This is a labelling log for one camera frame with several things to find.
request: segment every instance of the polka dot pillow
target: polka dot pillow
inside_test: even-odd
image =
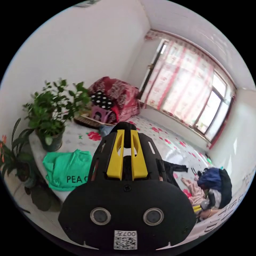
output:
[[[91,102],[105,110],[113,107],[113,102],[101,91],[97,91],[91,95]]]

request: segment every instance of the window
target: window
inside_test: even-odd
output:
[[[216,73],[213,76],[213,87],[220,93],[222,97],[225,97],[226,85]]]
[[[215,92],[212,91],[207,102],[207,105],[203,113],[201,114],[197,124],[195,125],[195,127],[203,134],[205,134],[208,127],[212,123],[212,120],[214,119],[218,111],[220,103],[221,99],[216,95]]]
[[[177,41],[160,46],[145,76],[141,101],[212,141],[228,112],[231,88],[214,65],[201,58],[203,53]]]

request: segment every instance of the blue cloth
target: blue cloth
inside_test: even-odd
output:
[[[197,181],[198,186],[207,189],[216,189],[221,193],[221,177],[218,168],[209,168]]]
[[[101,125],[99,127],[99,132],[100,132],[101,137],[105,137],[105,136],[109,135],[113,128],[114,128],[114,126]]]

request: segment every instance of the blue jacket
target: blue jacket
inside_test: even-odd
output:
[[[218,168],[209,168],[197,181],[198,186],[207,189],[216,189],[221,193],[221,177]]]

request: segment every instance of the red blanket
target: red blanket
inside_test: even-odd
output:
[[[118,109],[117,122],[127,121],[140,113],[139,101],[136,96],[139,89],[118,79],[102,77],[89,87],[89,94],[102,91],[110,98]]]

